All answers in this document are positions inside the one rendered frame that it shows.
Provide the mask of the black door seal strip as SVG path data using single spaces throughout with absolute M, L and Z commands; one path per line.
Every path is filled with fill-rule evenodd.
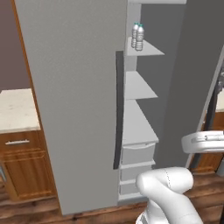
M 115 132 L 115 155 L 113 169 L 117 170 L 120 164 L 123 142 L 123 103 L 124 103 L 124 57 L 123 51 L 115 53 L 116 70 L 116 132 Z

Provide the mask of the grey freezer shelf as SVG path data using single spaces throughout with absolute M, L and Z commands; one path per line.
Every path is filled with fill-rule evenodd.
M 150 99 L 158 96 L 137 71 L 126 73 L 124 96 L 126 100 Z
M 142 51 L 136 51 L 134 48 L 131 47 L 131 37 L 128 37 L 127 55 L 128 56 L 157 56 L 157 55 L 164 55 L 164 53 L 158 50 L 154 45 L 150 44 L 147 41 L 143 42 Z
M 122 143 L 157 143 L 158 137 L 135 100 L 124 103 Z

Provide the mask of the grey fridge door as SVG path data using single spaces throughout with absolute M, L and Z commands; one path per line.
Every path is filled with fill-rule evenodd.
M 116 52 L 127 0 L 15 0 L 63 214 L 118 201 Z

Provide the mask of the large grey freezer drawer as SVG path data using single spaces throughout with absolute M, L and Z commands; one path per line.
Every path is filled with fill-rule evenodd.
M 151 161 L 154 156 L 155 147 L 154 143 L 123 146 L 122 164 L 130 165 Z

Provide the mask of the grey fridge freezer cabinet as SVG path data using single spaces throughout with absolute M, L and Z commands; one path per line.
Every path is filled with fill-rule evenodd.
M 126 73 L 137 71 L 157 98 L 135 100 L 143 111 L 150 126 L 157 135 L 157 143 L 153 159 L 149 162 L 137 164 L 122 164 L 123 146 L 119 164 L 119 188 L 118 203 L 120 205 L 142 201 L 144 197 L 139 193 L 120 194 L 120 184 L 135 182 L 136 179 L 121 181 L 121 170 L 150 165 L 153 169 L 156 165 L 158 150 L 164 134 L 165 111 L 168 94 L 172 80 L 172 73 L 179 46 L 179 37 L 187 0 L 128 0 L 127 24 L 126 24 L 126 48 L 124 58 L 125 78 Z M 157 56 L 128 56 L 127 41 L 131 37 L 134 23 L 142 24 L 144 39 L 164 55 Z

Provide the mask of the small grey freezer drawer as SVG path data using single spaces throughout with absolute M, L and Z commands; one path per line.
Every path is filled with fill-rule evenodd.
M 137 193 L 137 187 L 135 182 L 120 184 L 120 194 L 130 194 L 130 193 Z

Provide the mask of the grey freezer door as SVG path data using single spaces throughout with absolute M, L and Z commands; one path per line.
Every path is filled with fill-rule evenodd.
M 200 130 L 223 61 L 224 0 L 187 0 L 157 168 L 187 167 L 181 138 Z

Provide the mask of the wooden cupboard door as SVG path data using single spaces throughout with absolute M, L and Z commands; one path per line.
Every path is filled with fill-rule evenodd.
M 1 157 L 4 184 L 13 201 L 54 194 L 53 178 L 44 151 L 24 152 Z

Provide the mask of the clear water bottle teal cap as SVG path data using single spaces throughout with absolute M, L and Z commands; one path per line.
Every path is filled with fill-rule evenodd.
M 143 25 L 140 24 L 136 33 L 136 46 L 135 49 L 137 51 L 142 51 L 144 47 L 144 28 Z
M 135 22 L 131 32 L 131 47 L 136 47 L 138 23 Z

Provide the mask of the wooden drawer front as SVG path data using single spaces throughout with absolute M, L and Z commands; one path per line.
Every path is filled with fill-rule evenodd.
M 44 148 L 39 130 L 0 134 L 0 152 L 10 153 Z

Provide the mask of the wooden base cupboard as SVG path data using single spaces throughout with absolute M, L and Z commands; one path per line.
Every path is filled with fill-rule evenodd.
M 216 112 L 211 130 L 224 130 L 224 112 Z M 224 153 L 197 154 L 192 157 L 189 169 L 194 173 L 216 172 Z

